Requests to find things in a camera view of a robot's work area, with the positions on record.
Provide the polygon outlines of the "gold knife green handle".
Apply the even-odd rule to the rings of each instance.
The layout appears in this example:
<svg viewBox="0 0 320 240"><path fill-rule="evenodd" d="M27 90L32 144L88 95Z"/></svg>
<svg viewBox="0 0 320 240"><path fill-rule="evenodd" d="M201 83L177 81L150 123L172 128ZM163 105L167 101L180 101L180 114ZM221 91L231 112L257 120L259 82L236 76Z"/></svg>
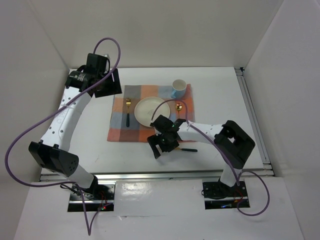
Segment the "gold knife green handle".
<svg viewBox="0 0 320 240"><path fill-rule="evenodd" d="M192 153L197 153L198 150L197 149L194 149L194 148L175 148L175 150L177 151L184 151L184 152L192 152Z"/></svg>

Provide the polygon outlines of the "gold spoon green handle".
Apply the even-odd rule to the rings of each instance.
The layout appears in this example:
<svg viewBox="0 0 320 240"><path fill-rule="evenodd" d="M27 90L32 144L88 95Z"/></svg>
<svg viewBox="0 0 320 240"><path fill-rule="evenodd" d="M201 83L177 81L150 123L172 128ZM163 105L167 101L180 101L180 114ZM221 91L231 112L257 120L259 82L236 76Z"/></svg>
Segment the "gold spoon green handle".
<svg viewBox="0 0 320 240"><path fill-rule="evenodd" d="M176 109L176 112L177 112L177 114L176 114L176 118L177 118L177 119L180 118L180 112L181 112L182 108L183 108L183 106L182 106L181 103L177 103L177 104L175 105L175 109Z"/></svg>

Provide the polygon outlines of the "cream ceramic plate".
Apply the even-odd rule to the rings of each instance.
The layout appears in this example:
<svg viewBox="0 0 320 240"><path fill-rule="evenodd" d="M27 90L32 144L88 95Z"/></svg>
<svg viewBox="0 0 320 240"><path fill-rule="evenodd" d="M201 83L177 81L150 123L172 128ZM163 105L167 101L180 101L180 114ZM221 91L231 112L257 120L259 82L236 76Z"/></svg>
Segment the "cream ceramic plate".
<svg viewBox="0 0 320 240"><path fill-rule="evenodd" d="M147 97L140 100L134 109L135 119L142 126L149 128L152 122L152 117L153 120L155 120L159 115L169 118L171 110L166 102L155 112L156 108L163 102L164 100L159 97Z"/></svg>

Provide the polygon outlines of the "gold fork green handle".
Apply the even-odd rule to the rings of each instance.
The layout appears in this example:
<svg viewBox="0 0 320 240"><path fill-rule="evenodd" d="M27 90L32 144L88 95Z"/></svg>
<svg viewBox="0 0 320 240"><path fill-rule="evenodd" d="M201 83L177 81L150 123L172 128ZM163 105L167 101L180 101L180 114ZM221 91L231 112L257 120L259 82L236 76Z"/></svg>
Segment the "gold fork green handle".
<svg viewBox="0 0 320 240"><path fill-rule="evenodd" d="M127 113L126 113L126 127L128 128L130 126L130 106L131 106L131 99L127 98L126 99L126 108L127 108Z"/></svg>

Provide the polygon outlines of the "light blue mug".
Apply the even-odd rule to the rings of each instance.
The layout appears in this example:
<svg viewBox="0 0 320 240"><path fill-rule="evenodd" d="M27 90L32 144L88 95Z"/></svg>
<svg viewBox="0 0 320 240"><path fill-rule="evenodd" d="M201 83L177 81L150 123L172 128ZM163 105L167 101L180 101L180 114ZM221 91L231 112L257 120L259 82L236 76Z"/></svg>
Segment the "light blue mug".
<svg viewBox="0 0 320 240"><path fill-rule="evenodd" d="M172 92L171 92L171 98L172 99L182 99L185 95L187 90L187 83L182 79L176 79L172 83Z"/></svg>

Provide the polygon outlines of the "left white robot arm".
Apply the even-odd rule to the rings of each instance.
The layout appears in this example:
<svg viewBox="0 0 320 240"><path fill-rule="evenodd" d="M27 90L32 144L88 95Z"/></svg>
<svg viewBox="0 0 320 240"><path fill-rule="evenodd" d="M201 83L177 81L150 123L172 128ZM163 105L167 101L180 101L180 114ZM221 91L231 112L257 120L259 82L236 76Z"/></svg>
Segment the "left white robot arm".
<svg viewBox="0 0 320 240"><path fill-rule="evenodd" d="M28 150L44 169L76 183L88 200L98 198L108 189L98 183L95 175L87 172L79 157L69 152L71 139L83 110L92 97L100 98L122 93L119 73L110 73L108 55L89 53L86 64L67 76L60 102L64 108L56 114L39 142L31 142Z"/></svg>

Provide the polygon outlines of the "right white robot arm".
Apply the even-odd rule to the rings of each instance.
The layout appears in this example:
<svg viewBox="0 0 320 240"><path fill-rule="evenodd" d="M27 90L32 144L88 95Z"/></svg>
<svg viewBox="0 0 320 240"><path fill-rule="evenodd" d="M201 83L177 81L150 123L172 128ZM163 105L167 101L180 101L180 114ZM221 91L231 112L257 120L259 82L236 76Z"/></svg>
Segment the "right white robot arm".
<svg viewBox="0 0 320 240"><path fill-rule="evenodd" d="M219 178L218 190L230 196L240 184L243 168L256 146L254 140L233 120L224 124L202 124L178 118L172 122L160 115L151 124L155 134L147 138L153 155L158 159L160 152L169 153L180 146L180 142L211 144L225 161Z"/></svg>

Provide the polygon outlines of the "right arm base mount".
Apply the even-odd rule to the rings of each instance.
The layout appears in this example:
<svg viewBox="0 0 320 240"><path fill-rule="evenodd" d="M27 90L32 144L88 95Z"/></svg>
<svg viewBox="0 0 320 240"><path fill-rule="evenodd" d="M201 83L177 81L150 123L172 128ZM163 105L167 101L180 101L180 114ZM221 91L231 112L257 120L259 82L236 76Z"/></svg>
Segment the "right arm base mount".
<svg viewBox="0 0 320 240"><path fill-rule="evenodd" d="M249 208L250 202L244 181L231 189L223 189L218 181L203 182L201 195L206 210Z"/></svg>

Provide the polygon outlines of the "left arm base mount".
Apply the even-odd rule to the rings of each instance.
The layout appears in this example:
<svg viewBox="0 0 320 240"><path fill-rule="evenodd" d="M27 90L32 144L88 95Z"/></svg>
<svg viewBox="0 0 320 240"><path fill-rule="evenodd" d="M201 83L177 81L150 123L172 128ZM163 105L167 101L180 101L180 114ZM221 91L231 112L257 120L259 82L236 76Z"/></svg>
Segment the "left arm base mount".
<svg viewBox="0 0 320 240"><path fill-rule="evenodd" d="M104 186L103 191L100 190L96 196L89 193L82 192L84 198L84 204L87 212L96 212L100 210L101 212L113 212L114 211L114 199L115 199L115 182L102 183ZM79 213L83 212L83 201L79 190L74 186L68 186L66 184L60 185L61 189L68 190L69 200L67 211L69 213Z"/></svg>

